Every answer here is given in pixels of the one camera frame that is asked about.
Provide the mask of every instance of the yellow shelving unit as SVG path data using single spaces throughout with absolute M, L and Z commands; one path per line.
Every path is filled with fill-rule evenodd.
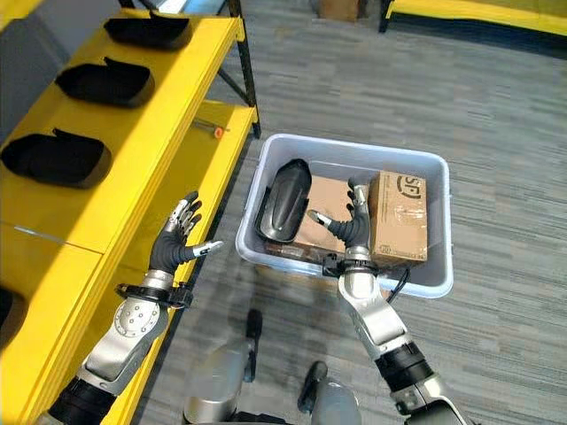
M 0 31 L 14 19 L 25 18 L 43 0 L 0 0 Z
M 474 19 L 567 35 L 566 0 L 382 0 L 381 29 L 393 13 L 440 19 Z
M 122 10 L 119 16 L 143 19 L 148 13 Z M 30 423 L 49 408 L 110 325 L 109 312 L 120 302 L 113 287 L 142 281 L 155 236 L 177 200 L 194 189 L 203 218 L 188 244 L 206 238 L 258 112 L 204 100 L 231 46 L 245 39 L 242 19 L 190 22 L 193 35 L 181 50 L 121 45 L 101 28 L 68 64 L 109 57 L 148 66 L 156 86 L 147 104 L 91 104 L 52 83 L 4 144 L 60 128 L 101 140 L 113 163 L 93 189 L 42 184 L 0 166 L 0 284 L 29 303 L 0 359 L 3 423 Z M 224 127 L 222 138 L 191 127 L 196 116 Z M 175 280 L 185 282 L 191 272 L 192 264 L 180 267 Z M 129 423 L 163 337 L 105 423 Z

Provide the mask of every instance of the brown cardboard box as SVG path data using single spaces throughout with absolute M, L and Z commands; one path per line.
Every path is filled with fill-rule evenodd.
M 424 179 L 381 171 L 369 188 L 370 252 L 381 267 L 427 260 Z
M 319 16 L 355 22 L 358 18 L 358 0 L 319 0 Z
M 351 202 L 346 194 L 346 182 L 314 175 L 309 190 L 308 209 L 313 209 L 339 221 L 349 221 L 351 214 L 346 204 Z M 298 234 L 293 243 L 281 245 L 266 243 L 266 251 L 288 259 L 300 259 L 321 264 L 325 255 L 335 252 L 345 253 L 345 244 L 307 216 L 301 221 Z

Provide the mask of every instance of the cardboard box in background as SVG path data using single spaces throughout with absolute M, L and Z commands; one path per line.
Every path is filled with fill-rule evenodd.
M 319 17 L 355 22 L 358 18 L 358 0 L 319 0 Z

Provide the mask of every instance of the white plastic bin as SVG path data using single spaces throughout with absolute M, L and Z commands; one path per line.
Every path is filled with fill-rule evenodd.
M 277 170 L 294 158 L 304 159 L 313 175 L 345 182 L 352 175 L 367 174 L 370 179 L 378 170 L 426 179 L 428 259 L 424 264 L 412 268 L 411 282 L 406 284 L 402 292 L 423 298 L 438 298 L 451 290 L 453 260 L 449 168 L 442 157 L 427 152 L 302 135 L 272 135 L 262 148 L 260 163 L 246 201 L 244 218 L 238 229 L 237 251 L 243 259 L 285 272 L 322 276 L 321 265 L 267 254 L 264 242 L 254 229 L 254 220 L 266 187 L 274 180 Z M 386 289 L 393 289 L 398 282 L 397 276 L 383 276 L 380 279 L 381 286 Z

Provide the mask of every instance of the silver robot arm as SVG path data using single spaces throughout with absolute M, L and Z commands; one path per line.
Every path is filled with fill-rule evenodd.
M 400 316 L 382 297 L 369 254 L 369 208 L 364 184 L 348 183 L 353 219 L 339 222 L 311 210 L 309 217 L 345 242 L 345 259 L 324 265 L 338 276 L 338 298 L 370 358 L 386 380 L 398 412 L 408 424 L 474 425 L 434 373 Z
M 222 246 L 220 241 L 185 246 L 187 236 L 201 218 L 196 214 L 201 206 L 197 197 L 198 193 L 192 192 L 179 201 L 167 219 L 151 248 L 149 271 L 142 284 L 117 287 L 125 300 L 116 310 L 113 324 L 37 424 L 100 423 L 166 329 L 168 308 L 190 305 L 191 288 L 173 286 L 175 270 Z

